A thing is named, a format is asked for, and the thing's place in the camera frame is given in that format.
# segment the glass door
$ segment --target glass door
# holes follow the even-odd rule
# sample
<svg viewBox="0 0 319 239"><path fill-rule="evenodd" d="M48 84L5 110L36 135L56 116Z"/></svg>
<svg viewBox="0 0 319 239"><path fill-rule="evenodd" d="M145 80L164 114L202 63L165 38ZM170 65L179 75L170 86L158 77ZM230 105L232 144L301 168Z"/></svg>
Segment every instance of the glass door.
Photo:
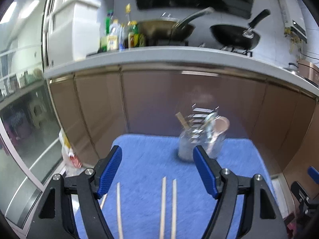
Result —
<svg viewBox="0 0 319 239"><path fill-rule="evenodd" d="M0 210L23 235L62 162L60 125L43 77L43 22L53 2L14 0L0 19Z"/></svg>

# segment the blue mat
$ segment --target blue mat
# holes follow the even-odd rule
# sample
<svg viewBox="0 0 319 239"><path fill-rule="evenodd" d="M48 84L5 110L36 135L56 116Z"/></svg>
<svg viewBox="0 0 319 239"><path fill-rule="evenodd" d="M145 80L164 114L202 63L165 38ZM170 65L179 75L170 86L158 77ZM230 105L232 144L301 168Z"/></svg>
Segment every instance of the blue mat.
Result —
<svg viewBox="0 0 319 239"><path fill-rule="evenodd" d="M114 236L118 238L116 220L116 184L121 183L121 210L124 238L159 237L161 183L167 177L165 238L170 238L172 215L172 181L177 179L176 238L200 239L213 213L216 200L207 194L194 163L177 156L179 139L126 134L114 140L123 151L123 159L108 192L103 214ZM248 139L226 139L220 166L237 175L252 177L260 173L273 195L270 176L256 147ZM227 238L235 238L239 227L243 196L236 208ZM80 238L87 238L80 211L75 215Z"/></svg>

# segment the plastic bag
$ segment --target plastic bag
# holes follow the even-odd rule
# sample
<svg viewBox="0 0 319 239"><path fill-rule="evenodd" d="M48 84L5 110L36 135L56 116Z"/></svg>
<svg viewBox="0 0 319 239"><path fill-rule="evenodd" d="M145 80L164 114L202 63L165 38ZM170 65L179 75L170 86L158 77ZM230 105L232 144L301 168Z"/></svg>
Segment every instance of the plastic bag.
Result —
<svg viewBox="0 0 319 239"><path fill-rule="evenodd" d="M82 167L81 161L74 153L71 144L68 138L66 137L63 129L61 129L59 132L59 140L62 145L61 153L63 161L65 163L66 177L79 175L81 172L85 170L85 168Z"/></svg>

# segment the ceiling light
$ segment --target ceiling light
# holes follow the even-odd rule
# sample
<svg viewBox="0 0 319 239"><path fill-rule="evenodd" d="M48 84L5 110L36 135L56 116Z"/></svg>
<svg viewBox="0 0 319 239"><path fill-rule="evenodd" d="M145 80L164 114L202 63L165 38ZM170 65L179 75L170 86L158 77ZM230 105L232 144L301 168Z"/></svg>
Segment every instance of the ceiling light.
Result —
<svg viewBox="0 0 319 239"><path fill-rule="evenodd" d="M9 8L8 8L7 11L5 12L3 18L1 19L0 24L2 24L2 23L7 23L7 22L10 20L12 14L13 14L13 11L14 11L14 9L15 9L16 6L17 6L17 2L13 2L13 3L9 6Z"/></svg>
<svg viewBox="0 0 319 239"><path fill-rule="evenodd" d="M29 17L29 15L33 12L33 10L36 8L36 6L39 4L39 0L34 0L28 8L26 8L22 13L21 13L21 18L25 19Z"/></svg>

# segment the white countertop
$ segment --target white countertop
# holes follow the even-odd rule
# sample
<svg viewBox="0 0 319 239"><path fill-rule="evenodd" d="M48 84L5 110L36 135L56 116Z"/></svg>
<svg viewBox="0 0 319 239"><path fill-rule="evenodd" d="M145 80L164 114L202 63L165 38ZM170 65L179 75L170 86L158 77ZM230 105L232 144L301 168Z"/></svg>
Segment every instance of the white countertop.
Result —
<svg viewBox="0 0 319 239"><path fill-rule="evenodd" d="M279 66L241 54L198 47L158 46L106 52L46 69L44 76L54 78L96 67L150 62L211 64L253 71L289 82L319 96L318 88Z"/></svg>

